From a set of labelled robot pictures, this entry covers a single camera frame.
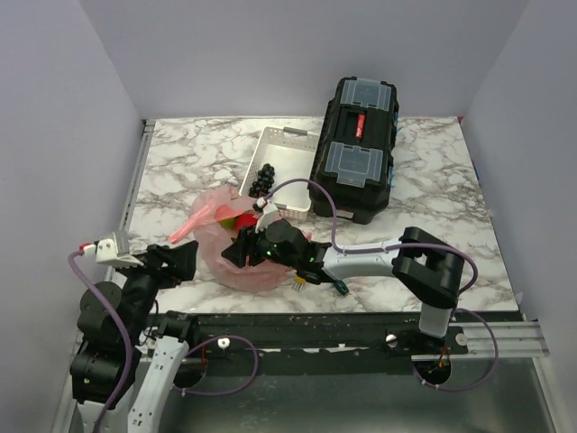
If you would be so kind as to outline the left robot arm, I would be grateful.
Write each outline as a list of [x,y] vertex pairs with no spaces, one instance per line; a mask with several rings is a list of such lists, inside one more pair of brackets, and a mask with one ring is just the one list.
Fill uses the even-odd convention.
[[113,236],[81,245],[69,265],[85,284],[79,304],[82,341],[69,371],[73,397],[86,432],[156,432],[178,369],[198,350],[195,315],[160,317],[151,365],[134,386],[142,353],[140,335],[161,289],[192,281],[196,241],[149,245],[130,254]]

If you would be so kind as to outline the pink plastic bag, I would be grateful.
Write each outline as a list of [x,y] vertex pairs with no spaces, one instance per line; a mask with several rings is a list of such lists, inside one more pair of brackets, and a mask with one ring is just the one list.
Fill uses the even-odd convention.
[[289,268],[270,262],[255,267],[235,267],[221,256],[233,243],[237,231],[223,228],[219,222],[241,214],[254,214],[253,198],[241,196],[237,189],[219,187],[200,193],[192,203],[190,215],[184,225],[170,237],[172,244],[193,236],[208,270],[216,281],[234,290],[251,293],[277,288],[289,277]]

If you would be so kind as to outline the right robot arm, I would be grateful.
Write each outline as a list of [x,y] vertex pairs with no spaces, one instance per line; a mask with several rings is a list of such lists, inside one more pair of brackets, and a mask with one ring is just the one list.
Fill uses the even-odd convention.
[[408,227],[398,239],[336,247],[309,240],[281,219],[258,231],[242,228],[222,257],[241,269],[269,261],[288,267],[313,284],[353,277],[394,277],[421,301],[417,347],[428,354],[447,343],[456,309],[464,256],[429,233]]

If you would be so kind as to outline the green fake lime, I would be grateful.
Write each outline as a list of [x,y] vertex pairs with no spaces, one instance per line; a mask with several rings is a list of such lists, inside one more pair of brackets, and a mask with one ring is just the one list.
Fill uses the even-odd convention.
[[237,217],[231,217],[221,220],[219,224],[225,229],[231,231],[237,231],[238,230],[237,221],[238,221]]

